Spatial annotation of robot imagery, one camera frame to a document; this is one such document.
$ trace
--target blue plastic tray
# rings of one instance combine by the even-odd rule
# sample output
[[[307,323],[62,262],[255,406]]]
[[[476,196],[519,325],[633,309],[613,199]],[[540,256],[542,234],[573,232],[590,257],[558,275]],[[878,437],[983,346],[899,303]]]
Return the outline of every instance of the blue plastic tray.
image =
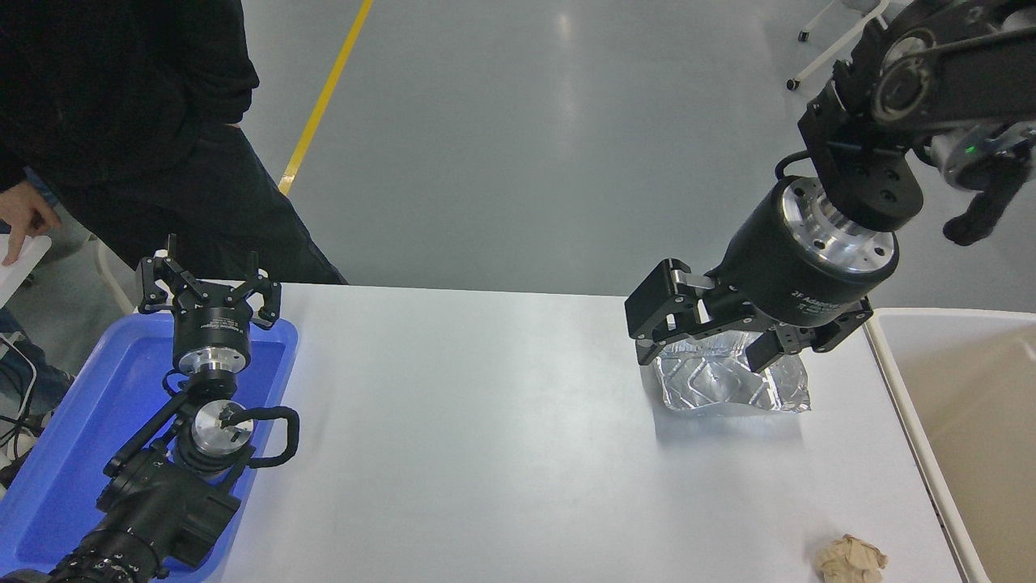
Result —
[[[105,332],[0,500],[0,575],[16,569],[50,572],[100,521],[104,515],[94,504],[109,483],[105,464],[169,400],[162,377],[172,363],[172,334],[167,314],[128,316]],[[274,407],[288,383],[298,334],[282,320],[271,330],[253,326],[251,337],[252,362],[238,375],[234,401],[248,408]],[[260,453],[271,427],[256,425],[253,443]],[[246,470],[234,496],[244,502],[254,478],[255,470]],[[240,518],[238,512],[197,570],[167,560],[167,581],[204,581],[227,554]]]

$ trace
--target white chair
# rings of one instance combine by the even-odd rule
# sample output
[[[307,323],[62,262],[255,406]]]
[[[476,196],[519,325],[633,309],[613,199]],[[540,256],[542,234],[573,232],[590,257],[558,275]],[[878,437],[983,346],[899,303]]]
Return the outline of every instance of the white chair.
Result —
[[[95,234],[91,233],[90,239],[97,241],[94,246],[93,264],[97,268],[97,274],[100,275],[100,281],[105,284],[105,287],[108,288],[108,293],[112,296],[112,300],[115,300],[115,303],[119,307],[119,311],[126,316],[133,314],[137,308],[130,301],[125,291],[122,290],[122,286],[119,285],[118,280],[115,279],[115,275],[112,273],[111,265],[108,263],[108,245],[105,244],[103,240],[97,238],[97,235]]]
[[[861,0],[831,0],[831,3],[828,4],[827,6],[825,6],[824,9],[821,10],[821,12],[818,14],[816,14],[815,17],[813,17],[813,20],[809,21],[809,23],[807,23],[806,26],[802,27],[802,30],[799,31],[799,42],[805,42],[806,40],[808,40],[809,39],[809,32],[811,30],[813,30],[813,27],[815,27],[816,23],[818,23],[821,21],[821,18],[825,14],[825,12],[827,12],[828,10],[830,10],[832,6],[834,6],[835,4],[837,4],[839,2],[841,2],[842,4],[844,4],[845,7],[850,8],[851,10],[856,10],[858,12],[863,13],[864,17],[862,19],[860,19],[860,22],[856,23],[853,26],[853,28],[848,29],[848,32],[846,32],[845,34],[843,34],[841,38],[839,38],[838,40],[836,40],[834,45],[828,47],[827,51],[824,51],[823,53],[821,53],[821,56],[818,56],[815,59],[813,59],[813,62],[811,62],[808,65],[806,65],[806,68],[804,68],[801,71],[799,71],[799,74],[796,75],[795,77],[788,79],[787,83],[785,84],[785,86],[789,90],[794,91],[794,90],[798,89],[799,85],[801,85],[802,82],[807,77],[809,77],[810,75],[812,75],[813,71],[815,71],[824,63],[826,63],[831,57],[833,57],[835,55],[835,53],[837,53],[838,51],[840,51],[845,45],[848,45],[850,41],[853,40],[853,38],[856,37],[857,34],[860,34],[860,32],[863,30],[863,27],[867,25],[867,22],[869,22],[871,19],[874,19],[874,18],[879,18],[879,19],[882,18],[882,13],[885,12],[885,9],[889,7],[889,4],[892,3],[892,0],[862,0],[862,1]]]

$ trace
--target cable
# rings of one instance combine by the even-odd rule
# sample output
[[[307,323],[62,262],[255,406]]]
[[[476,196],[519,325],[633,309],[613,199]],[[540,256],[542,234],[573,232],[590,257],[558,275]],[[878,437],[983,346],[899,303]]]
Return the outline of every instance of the cable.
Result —
[[[10,437],[8,436],[13,436],[15,438],[13,453],[15,453],[15,459],[17,460],[19,457],[18,436],[21,433],[22,428],[25,427],[25,418],[28,417],[29,415],[29,406],[32,404],[32,389],[34,389],[36,386],[37,373],[36,373],[36,366],[33,365],[32,361],[29,360],[29,357],[25,356],[25,353],[19,350],[19,348],[16,347],[13,343],[8,341],[7,339],[4,339],[2,334],[0,334],[0,342],[3,342],[3,344],[7,345],[7,348],[15,351],[16,353],[18,353],[20,357],[25,359],[25,362],[29,366],[29,371],[32,372],[32,379],[29,380],[29,386],[25,388],[25,396],[22,398],[22,407],[19,408],[18,410],[18,419],[15,424],[15,427],[11,428],[9,432],[4,434],[3,437],[0,437],[0,442],[6,443],[7,441],[10,441]]]
[[[779,180],[784,177],[785,168],[787,168],[795,162],[799,162],[800,159],[806,159],[808,157],[809,157],[809,151],[805,149],[802,151],[797,151],[795,153],[789,153],[788,155],[785,155],[780,159],[780,162],[777,163],[777,166],[774,168],[774,174],[777,175],[777,179]]]
[[[9,342],[11,342],[11,343],[19,343],[22,340],[22,339],[19,339],[19,337],[21,337],[22,339],[26,339],[26,337],[24,334],[19,334],[18,331],[16,331],[7,340]],[[16,375],[18,375],[18,397],[20,397],[20,398],[23,397],[24,390],[22,389],[22,387],[24,387],[25,384],[26,384],[26,378],[25,378],[25,376],[22,373],[22,369],[20,367],[13,367],[10,363],[3,362],[2,359],[0,359],[0,365],[3,365],[8,370],[12,371]]]
[[[16,375],[18,376],[18,381],[15,381],[15,379],[12,379],[11,376],[7,374],[6,371],[7,369],[15,371]],[[18,393],[18,399],[21,400],[25,398],[25,391],[22,390],[22,385],[25,384],[25,381],[22,379],[21,375],[18,375],[18,371],[13,367],[10,367],[9,365],[3,365],[3,368],[0,369],[0,375],[3,375],[4,378],[7,379],[7,382],[10,383],[11,388],[13,388],[15,392]]]
[[[182,375],[182,373],[180,373],[175,369],[169,370],[169,373],[166,373],[166,376],[162,378],[162,388],[166,389],[166,392],[169,393],[169,397],[176,397],[177,391],[174,391],[173,388],[169,386],[169,377],[172,375]]]
[[[18,424],[18,419],[13,419],[6,415],[0,415],[0,421],[6,421],[8,424]],[[30,426],[29,424],[24,421],[22,422],[22,427],[25,428],[26,430],[32,430],[37,433],[44,431],[44,429],[39,426]]]

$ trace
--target white bin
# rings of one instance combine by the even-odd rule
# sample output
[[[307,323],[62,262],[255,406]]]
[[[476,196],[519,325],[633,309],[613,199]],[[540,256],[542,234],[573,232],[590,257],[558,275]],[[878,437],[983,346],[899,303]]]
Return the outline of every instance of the white bin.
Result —
[[[880,310],[867,334],[965,580],[1036,581],[1036,315]]]

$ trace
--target chair leg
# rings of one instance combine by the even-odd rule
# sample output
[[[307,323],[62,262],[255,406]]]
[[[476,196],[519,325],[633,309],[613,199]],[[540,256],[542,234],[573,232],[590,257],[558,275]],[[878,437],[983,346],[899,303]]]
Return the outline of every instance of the chair leg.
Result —
[[[806,68],[799,71],[799,75],[796,75],[792,79],[788,79],[787,88],[793,91],[797,89],[799,87],[799,84],[802,83],[803,80],[805,80],[807,77],[812,75],[813,71],[815,71],[822,65],[824,65],[824,63],[826,63],[828,59],[833,57],[835,53],[840,51],[845,45],[848,45],[850,41],[852,41],[853,38],[855,38],[856,35],[863,30],[863,27],[867,26],[867,23],[870,22],[872,18],[875,18],[880,16],[882,12],[884,12],[885,8],[889,7],[891,1],[892,0],[882,0],[881,2],[879,2],[877,6],[875,6],[873,10],[871,10],[863,19],[860,19],[860,22],[853,25],[853,28],[848,29],[848,32],[843,34],[842,37],[839,38],[837,41],[835,41],[834,45],[828,47],[827,51],[821,53],[821,56],[816,57],[815,59],[813,59],[813,62],[806,65]]]
[[[94,246],[93,254],[93,264],[97,267],[97,274],[100,275],[100,281],[108,287],[108,293],[111,294],[112,299],[118,304],[119,311],[123,315],[133,314],[135,307],[130,298],[126,297],[125,291],[119,285],[119,282],[115,280],[115,275],[112,274],[112,268],[108,264],[108,255],[106,253],[108,246],[103,240],[97,238],[97,244]]]
[[[831,3],[825,6],[824,9],[819,11],[819,13],[813,17],[813,20],[809,21],[809,23],[806,24],[806,26],[802,27],[802,30],[799,31],[799,42],[805,42],[806,40],[809,39],[809,32],[813,30],[813,27],[816,26],[816,23],[821,22],[821,18],[824,16],[824,13],[830,10],[831,6],[834,6],[840,0],[831,0]]]

